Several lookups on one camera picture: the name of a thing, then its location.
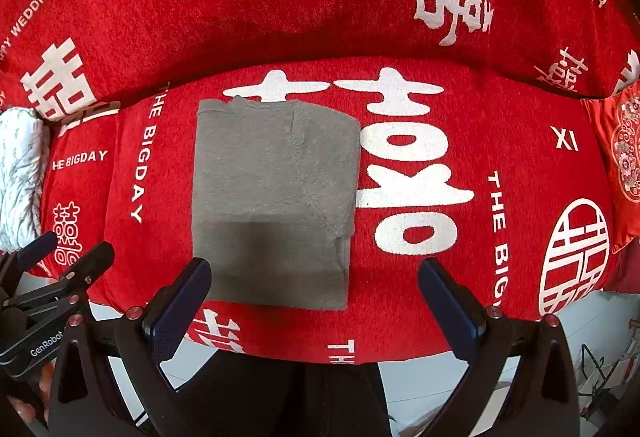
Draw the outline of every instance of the black pants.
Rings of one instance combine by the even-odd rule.
[[[185,416],[216,437],[390,437],[376,363],[316,365],[225,351],[178,391]],[[157,436],[149,421],[141,429]]]

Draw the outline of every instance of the red satin pillow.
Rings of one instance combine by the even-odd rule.
[[[604,100],[582,100],[604,156],[614,211],[612,250],[640,235],[640,82]]]

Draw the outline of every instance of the red couch cover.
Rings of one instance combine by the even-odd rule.
[[[640,70],[625,0],[0,0],[0,9],[5,104],[52,120],[266,62],[446,59],[599,97]]]
[[[452,62],[331,59],[255,66],[161,90],[65,134],[76,140],[65,157],[100,148],[89,128],[114,138],[107,203],[105,162],[47,176],[45,208],[71,200],[87,208],[78,214],[84,248],[102,235],[84,215],[106,207],[104,238],[116,263],[94,299],[121,311],[144,305],[190,260],[198,103],[235,94],[297,98],[360,121],[349,302],[344,311],[207,302],[188,333],[194,341],[314,362],[425,356],[447,349],[417,289],[426,255],[483,304],[527,319],[600,287],[614,268],[607,175],[578,100]],[[70,192],[58,179],[82,189]],[[101,206],[89,205],[95,198]],[[52,228],[50,212],[43,214]],[[52,266],[54,275],[62,269]]]

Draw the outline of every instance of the red fabric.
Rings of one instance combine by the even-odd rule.
[[[236,70],[162,91],[115,116],[120,139],[104,227],[104,238],[116,251],[116,263],[104,279],[110,305],[121,311],[144,305],[175,279],[193,255],[191,192],[199,101],[228,100],[229,94],[237,92],[251,94],[230,90],[260,84],[275,70],[283,71],[290,82],[326,82],[328,87],[289,98],[329,106],[360,121],[364,148],[358,188],[377,188],[370,176],[377,175],[388,191],[386,204],[375,197],[359,200],[345,311],[207,302],[191,326],[193,340],[259,356],[311,362],[352,356],[349,359],[359,363],[445,351],[446,342],[417,289],[417,266],[428,254],[435,254],[481,303],[500,302],[509,315],[527,319],[561,308],[575,299],[571,291],[577,287],[582,287],[579,297],[606,280],[614,266],[606,234],[611,227],[607,176],[588,117],[577,100],[450,62],[351,58]],[[441,89],[430,88],[433,95],[405,94],[404,99],[398,89],[406,89],[407,84],[396,80],[389,87],[395,94],[389,94],[381,105],[381,94],[347,90],[353,82],[341,81],[375,81],[381,70],[385,77],[395,71],[406,81],[427,82]],[[274,88],[282,91],[284,87]],[[430,112],[424,105],[431,107]],[[409,111],[411,115],[402,115]],[[448,140],[443,155],[421,155],[418,148],[442,144],[442,137],[433,130],[428,135],[416,130],[429,128],[424,125],[443,132]],[[557,148],[558,136],[551,127],[566,129],[567,140],[571,131],[575,141]],[[380,134],[380,128],[398,130]],[[399,145],[413,141],[410,144],[417,152],[406,156],[406,147],[385,143],[389,132],[417,134],[415,140],[389,141]],[[450,170],[448,185],[457,191],[438,191],[434,204],[429,202],[433,196],[430,200],[420,196],[424,191],[440,190],[432,172],[443,172],[440,179],[446,180],[447,171],[441,165]],[[428,176],[422,174],[425,181],[398,203],[402,191],[412,184],[402,179],[427,168]],[[492,197],[492,193],[502,195]],[[451,197],[455,197],[452,204],[442,205]],[[578,262],[584,248],[568,248],[559,237],[574,228],[567,235],[571,243],[594,235],[579,229],[598,220],[591,204],[602,211],[597,232],[604,245],[583,266]],[[568,213],[568,224],[560,222],[563,212]],[[404,224],[393,224],[400,219],[394,217],[398,215],[403,216]],[[407,227],[411,221],[417,227]],[[424,240],[424,245],[415,245]],[[573,263],[550,271],[549,262],[565,256],[569,249],[575,256]],[[590,283],[588,274],[606,263],[606,253],[608,266],[599,268]],[[508,260],[500,263],[502,257]],[[542,289],[567,283],[569,292],[557,304],[541,308],[545,270]],[[582,273],[580,283],[572,285],[578,273]],[[555,297],[551,293],[543,296],[547,301]]]
[[[74,76],[86,82],[43,90],[41,101],[54,97],[41,113],[55,119],[94,100],[135,101],[167,81],[340,56],[447,59],[543,85],[537,67],[599,97],[638,77],[640,42],[624,0],[452,2],[428,18],[422,11],[435,11],[436,0],[0,0],[0,84],[9,104],[36,104],[31,90],[42,82],[25,91],[20,81],[41,66],[44,76],[63,45],[65,59],[79,56]]]
[[[614,207],[613,251],[640,235],[640,83],[605,100],[582,100],[603,152]]]
[[[632,240],[619,253],[618,264],[603,289],[612,292],[640,293],[640,239]]]
[[[42,187],[42,230],[58,236],[58,249],[44,259],[57,279],[70,265],[104,240],[104,220],[113,175],[115,116],[100,117],[52,131],[49,165]],[[99,279],[92,300],[107,305]]]

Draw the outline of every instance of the human hand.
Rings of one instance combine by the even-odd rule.
[[[49,423],[49,398],[51,397],[51,384],[53,382],[53,370],[55,366],[56,360],[54,359],[42,367],[40,381],[38,382],[38,386],[40,387],[40,398],[42,399],[42,404],[45,407],[44,419],[47,421],[47,424]],[[11,396],[9,396],[9,401],[24,422],[29,423],[36,419],[36,410],[33,406]]]

